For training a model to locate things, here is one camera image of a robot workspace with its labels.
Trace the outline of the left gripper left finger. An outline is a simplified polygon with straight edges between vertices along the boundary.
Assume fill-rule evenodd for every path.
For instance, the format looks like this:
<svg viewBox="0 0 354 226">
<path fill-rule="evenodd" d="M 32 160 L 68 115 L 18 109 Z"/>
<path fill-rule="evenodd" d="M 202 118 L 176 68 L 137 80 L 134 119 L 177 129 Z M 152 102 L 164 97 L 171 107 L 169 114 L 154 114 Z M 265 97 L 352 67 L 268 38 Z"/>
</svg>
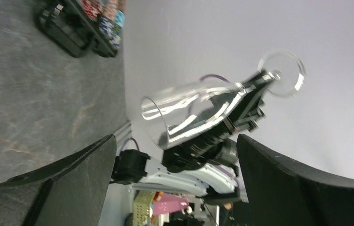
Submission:
<svg viewBox="0 0 354 226">
<path fill-rule="evenodd" d="M 0 226 L 96 226 L 116 158 L 114 135 L 0 183 Z"/>
</svg>

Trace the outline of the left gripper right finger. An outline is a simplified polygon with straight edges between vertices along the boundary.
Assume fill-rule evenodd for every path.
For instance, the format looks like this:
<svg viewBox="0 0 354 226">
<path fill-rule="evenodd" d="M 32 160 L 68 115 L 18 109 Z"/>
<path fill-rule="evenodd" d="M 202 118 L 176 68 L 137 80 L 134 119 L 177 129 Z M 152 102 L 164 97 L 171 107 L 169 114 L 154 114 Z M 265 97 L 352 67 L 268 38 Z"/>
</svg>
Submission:
<svg viewBox="0 0 354 226">
<path fill-rule="evenodd" d="M 280 154 L 247 135 L 237 151 L 257 226 L 354 226 L 354 179 Z"/>
</svg>

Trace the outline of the clear flute glass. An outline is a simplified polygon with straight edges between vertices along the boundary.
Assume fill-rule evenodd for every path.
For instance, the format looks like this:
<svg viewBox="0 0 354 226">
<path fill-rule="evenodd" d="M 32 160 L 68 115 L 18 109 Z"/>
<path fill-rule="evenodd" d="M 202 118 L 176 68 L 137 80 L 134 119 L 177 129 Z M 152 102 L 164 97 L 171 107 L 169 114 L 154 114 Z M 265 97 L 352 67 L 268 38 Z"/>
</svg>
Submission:
<svg viewBox="0 0 354 226">
<path fill-rule="evenodd" d="M 201 81 L 152 93 L 144 96 L 140 104 L 148 134 L 159 148 L 167 150 L 211 129 L 252 91 L 244 84 L 262 70 L 274 76 L 266 92 L 277 97 L 295 95 L 306 75 L 297 55 L 275 51 L 261 58 L 257 71 L 242 81 L 224 81 L 208 75 Z"/>
</svg>

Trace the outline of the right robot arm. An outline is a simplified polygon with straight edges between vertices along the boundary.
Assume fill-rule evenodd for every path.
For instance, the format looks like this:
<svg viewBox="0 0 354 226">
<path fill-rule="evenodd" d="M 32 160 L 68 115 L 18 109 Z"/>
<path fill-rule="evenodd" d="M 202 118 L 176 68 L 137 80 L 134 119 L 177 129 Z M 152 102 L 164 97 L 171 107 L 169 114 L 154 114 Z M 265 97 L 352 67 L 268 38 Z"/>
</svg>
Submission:
<svg viewBox="0 0 354 226">
<path fill-rule="evenodd" d="M 257 128 L 263 95 L 279 81 L 261 69 L 241 82 L 209 74 L 203 80 L 144 96 L 141 115 L 157 160 L 138 148 L 120 152 L 112 174 L 117 184 L 151 184 L 187 192 L 206 204 L 245 200 L 239 181 L 237 143 L 232 136 Z"/>
</svg>

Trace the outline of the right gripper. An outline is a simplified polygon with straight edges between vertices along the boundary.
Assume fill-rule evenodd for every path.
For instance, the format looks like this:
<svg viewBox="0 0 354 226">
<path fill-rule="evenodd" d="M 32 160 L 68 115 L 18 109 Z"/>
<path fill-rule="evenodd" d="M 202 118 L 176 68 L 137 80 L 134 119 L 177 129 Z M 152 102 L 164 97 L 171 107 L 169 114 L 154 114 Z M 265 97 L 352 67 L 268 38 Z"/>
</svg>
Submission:
<svg viewBox="0 0 354 226">
<path fill-rule="evenodd" d="M 265 116 L 260 108 L 264 104 L 262 97 L 273 81 L 274 76 L 265 70 L 254 75 L 244 84 L 252 91 L 240 98 L 221 122 L 193 139 L 164 151 L 162 164 L 171 172 L 198 170 L 205 163 L 233 165 L 238 157 L 233 150 L 235 144 L 229 137 L 257 128 L 257 120 Z"/>
</svg>

